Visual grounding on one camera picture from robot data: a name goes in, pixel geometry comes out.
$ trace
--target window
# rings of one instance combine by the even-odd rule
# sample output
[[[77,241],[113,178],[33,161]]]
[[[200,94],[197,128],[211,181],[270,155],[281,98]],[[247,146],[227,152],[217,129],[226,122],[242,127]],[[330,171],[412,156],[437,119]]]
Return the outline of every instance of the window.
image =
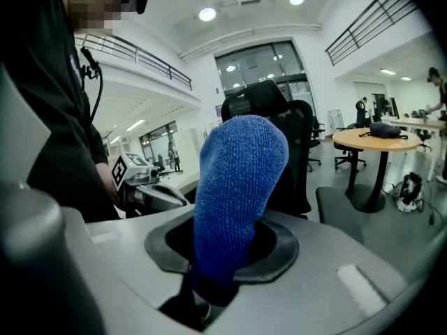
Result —
[[[219,69],[224,91],[244,86],[244,78],[242,78],[239,62],[235,56],[230,54],[217,59],[217,68]]]
[[[304,73],[290,41],[237,50],[217,57],[216,62],[225,92],[266,79]]]
[[[175,148],[174,134],[177,131],[177,124],[173,121],[140,137],[145,159],[151,164],[157,163],[158,166],[162,165],[165,169],[168,168],[168,171],[170,171],[169,169],[174,170],[172,148]]]
[[[263,80],[274,80],[288,101],[315,105],[302,62],[291,41],[267,43],[216,58],[225,96]]]
[[[271,45],[255,47],[237,53],[245,84],[257,83],[283,75],[281,66],[275,60]]]

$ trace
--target blue terry cloth cover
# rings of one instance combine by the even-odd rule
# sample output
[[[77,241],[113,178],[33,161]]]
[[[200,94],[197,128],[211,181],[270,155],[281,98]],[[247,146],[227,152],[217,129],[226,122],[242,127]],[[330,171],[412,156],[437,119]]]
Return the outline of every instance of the blue terry cloth cover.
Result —
[[[232,118],[206,139],[193,218],[191,274],[199,294],[199,279],[231,288],[235,271],[248,265],[254,223],[287,161],[286,137],[262,117]]]

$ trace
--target railing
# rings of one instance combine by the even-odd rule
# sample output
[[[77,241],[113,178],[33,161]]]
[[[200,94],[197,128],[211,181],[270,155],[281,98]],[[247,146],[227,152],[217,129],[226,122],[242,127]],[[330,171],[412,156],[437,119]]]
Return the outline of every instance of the railing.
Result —
[[[325,50],[333,66],[417,8],[412,0],[374,0]]]
[[[141,47],[134,45],[118,36],[113,35],[76,35],[75,43],[78,46],[85,46],[93,50],[102,51],[113,56],[131,61],[139,66],[148,68],[155,73],[165,76],[172,81],[179,82],[192,90],[191,78],[184,75],[165,61],[145,51]]]

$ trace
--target backpack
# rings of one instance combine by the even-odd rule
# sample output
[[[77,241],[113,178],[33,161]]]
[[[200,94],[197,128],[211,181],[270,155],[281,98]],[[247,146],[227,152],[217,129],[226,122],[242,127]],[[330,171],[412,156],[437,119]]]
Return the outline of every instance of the backpack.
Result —
[[[373,137],[380,137],[382,139],[408,139],[407,135],[400,135],[400,128],[390,126],[381,121],[375,121],[369,125],[370,132],[360,134],[360,137],[371,135]]]

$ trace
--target person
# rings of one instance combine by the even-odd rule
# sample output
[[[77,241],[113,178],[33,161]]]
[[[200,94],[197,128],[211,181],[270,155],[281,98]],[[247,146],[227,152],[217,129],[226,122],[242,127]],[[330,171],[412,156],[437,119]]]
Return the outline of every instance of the person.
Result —
[[[435,87],[439,88],[439,103],[427,109],[427,112],[431,113],[440,110],[443,106],[447,106],[447,82],[444,82],[444,79],[441,78],[439,71],[435,67],[430,67],[428,70],[427,82],[433,83]],[[443,185],[447,185],[447,152],[444,171],[442,175],[436,176],[436,180]]]
[[[356,121],[358,123],[359,128],[365,127],[365,120],[366,120],[366,104],[364,102],[365,99],[366,99],[366,97],[364,97],[363,99],[360,99],[356,103],[356,109],[357,109],[357,120]]]
[[[86,222],[118,219],[117,191],[101,136],[90,123],[73,34],[119,19],[130,0],[24,1],[8,10],[3,62],[25,101],[51,131],[27,183],[61,206],[79,210]]]
[[[369,128],[371,125],[371,109],[368,106],[368,99],[363,97],[363,103],[365,104],[365,128]]]
[[[180,172],[180,158],[179,153],[177,153],[177,149],[175,148],[173,142],[168,143],[168,153],[170,156],[174,158],[175,163],[175,171]]]

